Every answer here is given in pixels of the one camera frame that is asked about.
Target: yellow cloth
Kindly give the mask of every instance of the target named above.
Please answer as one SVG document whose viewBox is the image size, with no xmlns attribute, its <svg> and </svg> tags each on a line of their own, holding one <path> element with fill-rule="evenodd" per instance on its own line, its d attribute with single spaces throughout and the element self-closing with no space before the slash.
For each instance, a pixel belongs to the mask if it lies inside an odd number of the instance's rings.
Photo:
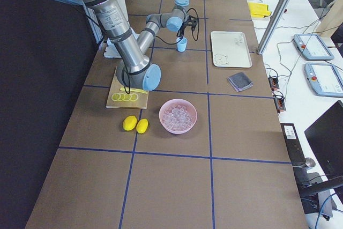
<svg viewBox="0 0 343 229">
<path fill-rule="evenodd" d="M 267 4 L 248 2 L 251 17 L 264 18 L 272 14 Z"/>
</svg>

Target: blue cup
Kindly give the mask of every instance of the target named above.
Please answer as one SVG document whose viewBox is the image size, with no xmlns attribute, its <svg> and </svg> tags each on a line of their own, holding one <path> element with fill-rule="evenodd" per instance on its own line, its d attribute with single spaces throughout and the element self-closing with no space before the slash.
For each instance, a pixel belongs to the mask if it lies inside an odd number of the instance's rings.
<svg viewBox="0 0 343 229">
<path fill-rule="evenodd" d="M 183 37 L 181 40 L 180 38 L 176 39 L 177 42 L 177 51 L 179 52 L 184 52 L 186 50 L 187 47 L 187 38 Z"/>
</svg>

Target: blue-framed tablet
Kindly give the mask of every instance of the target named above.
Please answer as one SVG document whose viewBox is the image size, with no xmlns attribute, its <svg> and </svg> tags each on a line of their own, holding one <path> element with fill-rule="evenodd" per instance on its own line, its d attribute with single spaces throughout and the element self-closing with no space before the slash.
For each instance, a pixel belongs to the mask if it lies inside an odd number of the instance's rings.
<svg viewBox="0 0 343 229">
<path fill-rule="evenodd" d="M 307 63 L 305 74 L 317 95 L 343 98 L 343 80 L 333 64 Z"/>
<path fill-rule="evenodd" d="M 295 34 L 294 42 L 306 60 L 333 60 L 334 56 L 317 34 Z"/>
</svg>

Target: white table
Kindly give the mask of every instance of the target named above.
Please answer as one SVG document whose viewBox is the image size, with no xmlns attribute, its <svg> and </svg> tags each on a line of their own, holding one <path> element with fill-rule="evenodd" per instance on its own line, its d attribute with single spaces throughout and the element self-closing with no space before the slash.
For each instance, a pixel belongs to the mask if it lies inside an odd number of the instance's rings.
<svg viewBox="0 0 343 229">
<path fill-rule="evenodd" d="M 275 7 L 278 3 L 278 0 L 253 1 L 268 4 L 272 12 L 275 10 Z M 277 27 L 303 27 L 310 25 L 313 21 L 318 19 L 308 0 L 290 0 L 286 8 L 287 12 L 282 15 Z M 266 28 L 269 20 L 253 19 L 253 22 L 257 38 L 260 41 L 265 30 L 259 28 Z M 280 57 L 278 55 L 277 43 L 290 42 L 293 39 L 293 35 L 296 33 L 311 33 L 314 31 L 314 28 L 318 26 L 318 24 L 319 23 L 314 23 L 306 31 L 304 31 L 305 28 L 277 28 L 263 53 L 263 60 L 266 64 L 266 68 L 270 66 L 272 69 L 277 71 L 278 75 L 289 75 L 289 71 L 279 62 Z M 334 44 L 330 38 L 325 39 L 325 42 L 328 47 L 334 47 Z M 314 94 L 307 83 L 303 71 L 306 60 L 303 57 L 299 57 L 300 52 L 296 49 L 293 42 L 288 44 L 280 44 L 279 49 L 282 64 L 284 64 L 290 70 L 292 70 L 294 67 L 288 85 L 288 78 L 279 78 L 280 91 L 286 95 L 286 111 L 280 113 L 280 123 L 293 123 L 295 125 L 295 129 L 297 131 L 305 157 L 314 159 L 317 164 L 314 168 L 309 170 L 309 173 L 317 172 L 322 175 L 324 172 L 320 168 L 318 161 L 309 146 L 304 131 L 337 100 L 339 100 L 339 98 L 319 97 Z M 335 59 L 330 62 L 343 68 L 343 59 L 337 49 L 330 48 L 330 50 L 335 55 Z M 271 70 L 266 71 L 267 74 L 270 73 L 271 76 L 275 75 L 275 72 Z M 338 197 L 334 196 L 333 199 L 337 203 L 338 209 L 342 210 L 343 205 Z M 311 228 L 315 227 L 317 216 L 318 213 L 307 215 L 307 220 Z M 330 221 L 326 221 L 323 217 L 320 218 L 318 228 L 342 229 L 342 225 L 343 214 L 339 213 L 338 211 L 334 211 L 333 218 L 331 218 Z"/>
</svg>

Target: black monitor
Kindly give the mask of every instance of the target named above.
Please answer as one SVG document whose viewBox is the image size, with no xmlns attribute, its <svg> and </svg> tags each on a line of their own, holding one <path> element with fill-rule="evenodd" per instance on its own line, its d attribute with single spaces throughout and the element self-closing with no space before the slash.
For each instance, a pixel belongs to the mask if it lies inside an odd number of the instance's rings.
<svg viewBox="0 0 343 229">
<path fill-rule="evenodd" d="M 328 179 L 343 175 L 343 103 L 338 100 L 306 131 L 306 138 Z M 335 187 L 343 192 L 343 186 Z M 338 195 L 343 202 L 343 194 Z"/>
</svg>

